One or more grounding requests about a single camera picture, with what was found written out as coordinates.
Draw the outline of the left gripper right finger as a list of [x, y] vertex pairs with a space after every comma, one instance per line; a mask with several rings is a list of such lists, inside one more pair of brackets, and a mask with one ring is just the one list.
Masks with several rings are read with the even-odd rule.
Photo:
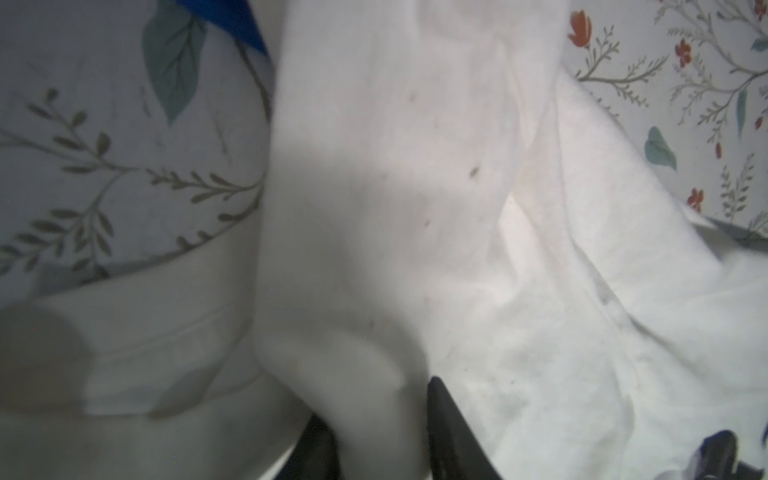
[[500, 480], [441, 378], [427, 386], [429, 462], [434, 480]]

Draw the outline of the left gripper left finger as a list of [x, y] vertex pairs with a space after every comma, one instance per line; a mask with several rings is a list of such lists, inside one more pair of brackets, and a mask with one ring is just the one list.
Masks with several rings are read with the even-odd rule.
[[275, 480], [338, 480], [341, 470], [335, 437], [327, 424], [313, 415]]

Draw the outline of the white t shirt with print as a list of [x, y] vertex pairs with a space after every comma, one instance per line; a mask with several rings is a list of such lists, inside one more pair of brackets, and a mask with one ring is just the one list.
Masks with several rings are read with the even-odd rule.
[[574, 1], [248, 1], [258, 208], [1, 301], [5, 479], [433, 479], [427, 386], [501, 479], [763, 479], [767, 250], [675, 197], [567, 72]]

